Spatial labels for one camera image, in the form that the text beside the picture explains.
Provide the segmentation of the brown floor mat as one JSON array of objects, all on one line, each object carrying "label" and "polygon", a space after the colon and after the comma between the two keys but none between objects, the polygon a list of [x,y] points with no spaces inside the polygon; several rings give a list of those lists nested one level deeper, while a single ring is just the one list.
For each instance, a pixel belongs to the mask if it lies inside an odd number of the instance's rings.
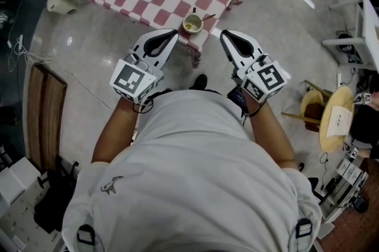
[{"label": "brown floor mat", "polygon": [[368,173],[361,189],[368,210],[363,214],[345,210],[331,233],[319,241],[324,252],[379,252],[379,162],[365,159],[362,167]]}]

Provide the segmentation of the white ceramic cup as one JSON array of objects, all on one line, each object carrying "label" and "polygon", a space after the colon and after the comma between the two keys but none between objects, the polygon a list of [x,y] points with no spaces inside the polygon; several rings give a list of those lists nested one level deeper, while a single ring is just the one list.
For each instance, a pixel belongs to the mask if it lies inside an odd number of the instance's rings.
[{"label": "white ceramic cup", "polygon": [[188,34],[198,34],[203,29],[203,19],[197,14],[196,7],[183,18],[182,28]]}]

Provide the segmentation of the stack of white boxes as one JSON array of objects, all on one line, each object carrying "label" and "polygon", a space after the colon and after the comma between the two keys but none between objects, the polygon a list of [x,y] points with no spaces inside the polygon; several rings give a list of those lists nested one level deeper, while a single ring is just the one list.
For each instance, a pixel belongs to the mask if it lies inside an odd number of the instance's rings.
[{"label": "stack of white boxes", "polygon": [[348,159],[342,159],[336,172],[352,186],[361,187],[368,179],[368,174]]}]

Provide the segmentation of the person's black shoe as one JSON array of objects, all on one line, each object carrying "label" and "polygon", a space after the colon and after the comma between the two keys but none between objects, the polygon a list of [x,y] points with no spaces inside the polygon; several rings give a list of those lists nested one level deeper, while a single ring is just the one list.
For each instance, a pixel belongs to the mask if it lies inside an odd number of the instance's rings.
[{"label": "person's black shoe", "polygon": [[208,77],[205,74],[200,74],[189,87],[190,90],[204,91],[207,88]]}]

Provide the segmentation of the white trash bin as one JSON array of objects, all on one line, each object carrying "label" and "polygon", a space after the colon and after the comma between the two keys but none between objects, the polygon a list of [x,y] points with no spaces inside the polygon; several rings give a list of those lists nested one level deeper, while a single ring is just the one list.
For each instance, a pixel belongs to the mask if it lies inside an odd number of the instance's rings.
[{"label": "white trash bin", "polygon": [[78,0],[47,0],[47,10],[58,14],[72,14],[78,10]]}]

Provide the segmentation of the black swivel chair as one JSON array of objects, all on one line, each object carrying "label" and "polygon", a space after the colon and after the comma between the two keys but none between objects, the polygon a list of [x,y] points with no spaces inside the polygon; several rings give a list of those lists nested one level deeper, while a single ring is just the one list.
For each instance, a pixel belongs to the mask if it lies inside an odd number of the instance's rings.
[{"label": "black swivel chair", "polygon": [[320,193],[316,191],[316,187],[319,183],[319,179],[317,177],[309,177],[308,180],[311,184],[311,190],[312,190],[313,195],[319,200],[319,205],[322,205],[326,201],[327,196],[326,195],[322,196]]}]

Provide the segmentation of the person's left forearm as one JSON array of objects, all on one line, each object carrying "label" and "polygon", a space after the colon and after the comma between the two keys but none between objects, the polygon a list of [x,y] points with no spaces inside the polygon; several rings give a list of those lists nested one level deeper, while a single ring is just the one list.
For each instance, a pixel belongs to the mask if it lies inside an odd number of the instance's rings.
[{"label": "person's left forearm", "polygon": [[131,145],[138,111],[133,103],[121,97],[95,145],[92,163],[110,163]]}]

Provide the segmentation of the round wooden table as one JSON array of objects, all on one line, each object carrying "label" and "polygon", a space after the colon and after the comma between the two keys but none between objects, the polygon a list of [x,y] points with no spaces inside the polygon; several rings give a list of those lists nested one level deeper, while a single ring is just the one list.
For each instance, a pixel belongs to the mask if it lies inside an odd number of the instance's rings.
[{"label": "round wooden table", "polygon": [[347,86],[338,88],[331,96],[326,104],[321,125],[319,129],[319,143],[323,152],[333,152],[342,148],[346,136],[331,136],[327,137],[327,127],[329,124],[330,114],[333,106],[342,106],[352,112],[354,116],[354,95],[351,89]]}]

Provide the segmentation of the wooden bench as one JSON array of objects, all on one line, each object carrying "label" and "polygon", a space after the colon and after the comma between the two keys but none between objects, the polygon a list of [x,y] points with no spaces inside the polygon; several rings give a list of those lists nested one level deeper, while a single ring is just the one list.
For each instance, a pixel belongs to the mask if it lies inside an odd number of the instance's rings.
[{"label": "wooden bench", "polygon": [[29,158],[41,170],[56,170],[67,83],[40,63],[31,67],[27,91]]}]

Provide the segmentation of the white paper sheet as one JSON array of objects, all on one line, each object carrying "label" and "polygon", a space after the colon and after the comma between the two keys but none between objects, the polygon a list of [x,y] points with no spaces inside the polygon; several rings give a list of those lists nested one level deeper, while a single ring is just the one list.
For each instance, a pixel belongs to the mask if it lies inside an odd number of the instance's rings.
[{"label": "white paper sheet", "polygon": [[326,136],[346,136],[349,133],[352,112],[342,106],[333,106],[330,114]]}]

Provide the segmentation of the black round floor device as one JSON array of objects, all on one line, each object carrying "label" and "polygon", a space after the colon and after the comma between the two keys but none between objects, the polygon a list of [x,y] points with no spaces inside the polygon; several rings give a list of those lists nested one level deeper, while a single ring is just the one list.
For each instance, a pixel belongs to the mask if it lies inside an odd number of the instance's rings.
[{"label": "black round floor device", "polygon": [[[337,31],[336,33],[338,35],[338,39],[352,38],[352,35],[347,31]],[[338,51],[347,55],[349,63],[361,63],[361,58],[353,45],[340,44],[336,47]]]}]

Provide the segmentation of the person's right forearm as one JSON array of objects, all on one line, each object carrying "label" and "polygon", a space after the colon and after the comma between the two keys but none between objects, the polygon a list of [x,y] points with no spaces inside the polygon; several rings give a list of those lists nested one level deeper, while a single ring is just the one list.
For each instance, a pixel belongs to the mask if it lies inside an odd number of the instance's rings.
[{"label": "person's right forearm", "polygon": [[268,103],[259,104],[249,94],[243,93],[255,142],[261,146],[280,168],[297,170],[293,147]]}]

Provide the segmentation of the dark waist device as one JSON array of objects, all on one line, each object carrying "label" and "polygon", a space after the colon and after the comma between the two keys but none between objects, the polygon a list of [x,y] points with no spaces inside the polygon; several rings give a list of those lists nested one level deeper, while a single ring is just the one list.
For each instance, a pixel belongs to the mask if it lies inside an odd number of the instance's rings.
[{"label": "dark waist device", "polygon": [[227,98],[241,108],[245,113],[248,112],[246,106],[246,100],[239,87],[235,87],[228,94]]}]

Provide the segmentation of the white cardboard box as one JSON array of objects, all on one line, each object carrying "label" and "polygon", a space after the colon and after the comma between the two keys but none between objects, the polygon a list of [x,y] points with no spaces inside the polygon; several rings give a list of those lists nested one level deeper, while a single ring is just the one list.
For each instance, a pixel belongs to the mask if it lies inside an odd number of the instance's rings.
[{"label": "white cardboard box", "polygon": [[11,205],[40,176],[39,170],[26,157],[21,158],[0,172],[0,197]]}]

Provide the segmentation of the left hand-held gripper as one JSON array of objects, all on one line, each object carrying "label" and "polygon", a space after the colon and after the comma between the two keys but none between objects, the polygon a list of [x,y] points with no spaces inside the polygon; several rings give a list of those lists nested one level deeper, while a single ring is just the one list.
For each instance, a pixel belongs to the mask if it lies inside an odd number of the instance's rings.
[{"label": "left hand-held gripper", "polygon": [[142,103],[163,78],[161,68],[178,41],[178,30],[164,28],[141,35],[124,59],[120,59],[110,86],[132,103]]}]

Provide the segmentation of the wooden chair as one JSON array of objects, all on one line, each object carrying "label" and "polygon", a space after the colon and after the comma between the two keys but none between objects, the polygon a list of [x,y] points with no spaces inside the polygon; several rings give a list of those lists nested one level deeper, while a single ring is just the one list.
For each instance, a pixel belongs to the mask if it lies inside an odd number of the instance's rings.
[{"label": "wooden chair", "polygon": [[326,104],[332,96],[332,92],[322,89],[314,83],[305,80],[308,85],[307,92],[300,103],[300,114],[290,114],[282,112],[283,116],[287,116],[304,122],[305,128],[312,132],[319,132],[321,119]]}]

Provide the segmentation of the person's white shirt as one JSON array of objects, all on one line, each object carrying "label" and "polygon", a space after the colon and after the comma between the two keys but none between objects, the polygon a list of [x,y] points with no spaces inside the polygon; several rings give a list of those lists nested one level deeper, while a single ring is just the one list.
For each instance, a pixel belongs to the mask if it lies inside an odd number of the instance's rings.
[{"label": "person's white shirt", "polygon": [[[301,218],[313,232],[296,239]],[[62,238],[79,252],[88,224],[95,252],[308,252],[321,221],[308,178],[248,137],[237,105],[180,90],[138,114],[131,145],[110,163],[78,174]]]}]

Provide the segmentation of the person's black trousers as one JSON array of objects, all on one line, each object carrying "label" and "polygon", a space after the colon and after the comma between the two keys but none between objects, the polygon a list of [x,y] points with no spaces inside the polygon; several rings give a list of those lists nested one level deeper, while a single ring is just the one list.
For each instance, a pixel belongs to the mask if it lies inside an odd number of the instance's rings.
[{"label": "person's black trousers", "polygon": [[[181,91],[202,91],[202,92],[212,92],[212,93],[216,93],[218,95],[221,95],[219,92],[217,91],[214,91],[214,90],[209,90],[209,89],[205,89],[205,90],[199,90],[199,89],[192,89],[192,88],[189,88],[189,89],[186,89],[186,90],[181,90]],[[161,95],[164,95],[164,94],[168,94],[170,92],[177,92],[177,90],[172,90],[172,89],[165,89],[163,91],[159,91],[159,92],[155,92],[151,95],[149,95],[148,97],[151,98],[151,99],[154,99],[156,97],[159,97]]]}]

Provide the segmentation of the black office chair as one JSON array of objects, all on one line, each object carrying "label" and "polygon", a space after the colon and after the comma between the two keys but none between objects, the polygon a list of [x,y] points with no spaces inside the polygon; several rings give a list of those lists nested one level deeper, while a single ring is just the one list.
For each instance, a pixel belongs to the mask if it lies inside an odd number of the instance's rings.
[{"label": "black office chair", "polygon": [[74,172],[78,166],[79,163],[75,161],[70,172],[67,172],[62,165],[61,157],[57,157],[57,170],[48,169],[44,179],[37,177],[38,185],[42,189],[45,184],[48,184],[49,188],[34,207],[34,220],[48,234],[62,230],[63,217],[75,191]]}]

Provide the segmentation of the white power strip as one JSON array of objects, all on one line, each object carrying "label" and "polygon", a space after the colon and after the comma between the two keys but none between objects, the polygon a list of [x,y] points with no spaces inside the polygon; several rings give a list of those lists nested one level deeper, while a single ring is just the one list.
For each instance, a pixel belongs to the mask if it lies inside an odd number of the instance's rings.
[{"label": "white power strip", "polygon": [[16,54],[21,55],[24,53],[23,46],[24,35],[20,34],[19,38],[16,38],[15,43],[13,44],[10,39],[7,40],[8,47]]}]

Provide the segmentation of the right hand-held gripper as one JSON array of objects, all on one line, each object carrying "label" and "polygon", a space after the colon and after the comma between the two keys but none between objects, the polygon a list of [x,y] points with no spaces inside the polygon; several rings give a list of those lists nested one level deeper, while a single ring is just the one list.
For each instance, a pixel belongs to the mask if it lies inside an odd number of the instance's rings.
[{"label": "right hand-held gripper", "polygon": [[220,42],[228,60],[235,66],[232,79],[258,103],[274,96],[286,85],[286,72],[269,54],[263,53],[256,59],[240,62],[240,57],[254,57],[262,53],[253,37],[225,29],[220,34]]}]

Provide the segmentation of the small gold spoon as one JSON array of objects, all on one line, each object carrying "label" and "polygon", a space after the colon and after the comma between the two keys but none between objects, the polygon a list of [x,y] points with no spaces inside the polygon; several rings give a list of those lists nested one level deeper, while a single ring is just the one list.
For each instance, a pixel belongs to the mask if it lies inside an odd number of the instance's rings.
[{"label": "small gold spoon", "polygon": [[185,28],[190,29],[192,26],[194,26],[194,25],[198,25],[198,24],[201,24],[201,23],[204,22],[205,20],[211,19],[211,18],[213,18],[213,17],[215,17],[215,16],[216,16],[215,14],[213,14],[213,15],[209,15],[208,17],[205,17],[205,18],[203,18],[202,20],[199,20],[199,21],[197,21],[197,22],[194,22],[194,23],[188,23],[188,24],[185,25]]}]

